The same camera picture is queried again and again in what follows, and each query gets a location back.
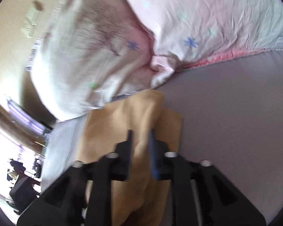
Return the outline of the dark television screen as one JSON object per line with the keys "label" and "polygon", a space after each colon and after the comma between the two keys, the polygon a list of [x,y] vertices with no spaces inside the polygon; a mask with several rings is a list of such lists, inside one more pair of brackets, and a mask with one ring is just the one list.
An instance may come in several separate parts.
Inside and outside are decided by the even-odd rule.
{"label": "dark television screen", "polygon": [[7,106],[12,122],[24,128],[25,131],[36,137],[46,137],[52,131],[51,127],[31,117],[12,99],[7,99]]}

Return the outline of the pink floral pillow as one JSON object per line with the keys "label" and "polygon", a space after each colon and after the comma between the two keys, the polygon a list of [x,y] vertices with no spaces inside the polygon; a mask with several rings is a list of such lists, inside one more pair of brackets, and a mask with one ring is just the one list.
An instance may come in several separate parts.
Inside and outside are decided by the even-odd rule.
{"label": "pink floral pillow", "polygon": [[157,88],[174,72],[283,50],[281,0],[126,0],[154,38]]}

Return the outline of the lavender bed sheet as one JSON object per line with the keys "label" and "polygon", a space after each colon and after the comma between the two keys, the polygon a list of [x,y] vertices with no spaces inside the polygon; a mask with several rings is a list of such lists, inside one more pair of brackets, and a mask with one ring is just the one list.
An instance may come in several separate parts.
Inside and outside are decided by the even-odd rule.
{"label": "lavender bed sheet", "polygon": [[159,90],[183,116],[179,152],[211,161],[283,225],[283,51],[176,73]]}

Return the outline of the white floral pillow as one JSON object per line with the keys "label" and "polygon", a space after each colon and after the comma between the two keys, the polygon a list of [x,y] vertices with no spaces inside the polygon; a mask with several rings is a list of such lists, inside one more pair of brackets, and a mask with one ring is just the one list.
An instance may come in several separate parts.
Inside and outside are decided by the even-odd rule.
{"label": "white floral pillow", "polygon": [[150,42],[125,0],[62,0],[39,40],[30,75],[60,121],[148,89]]}

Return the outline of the wall switch plate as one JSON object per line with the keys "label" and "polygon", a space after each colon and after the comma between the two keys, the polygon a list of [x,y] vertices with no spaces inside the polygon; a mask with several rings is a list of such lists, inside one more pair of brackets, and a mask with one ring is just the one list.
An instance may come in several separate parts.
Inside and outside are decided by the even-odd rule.
{"label": "wall switch plate", "polygon": [[21,27],[21,31],[26,38],[33,37],[43,12],[43,4],[37,0],[32,1],[24,17],[23,25]]}

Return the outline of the tan long-sleeve shirt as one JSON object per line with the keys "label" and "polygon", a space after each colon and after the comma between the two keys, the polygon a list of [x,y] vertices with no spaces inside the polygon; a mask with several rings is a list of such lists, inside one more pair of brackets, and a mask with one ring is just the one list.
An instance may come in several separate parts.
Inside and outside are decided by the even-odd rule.
{"label": "tan long-sleeve shirt", "polygon": [[112,183],[113,225],[160,225],[162,221],[170,182],[152,178],[148,138],[154,129],[156,139],[176,152],[182,128],[182,116],[164,103],[162,92],[143,90],[93,110],[87,118],[75,156],[84,163],[112,152],[127,139],[128,130],[134,131],[129,180]]}

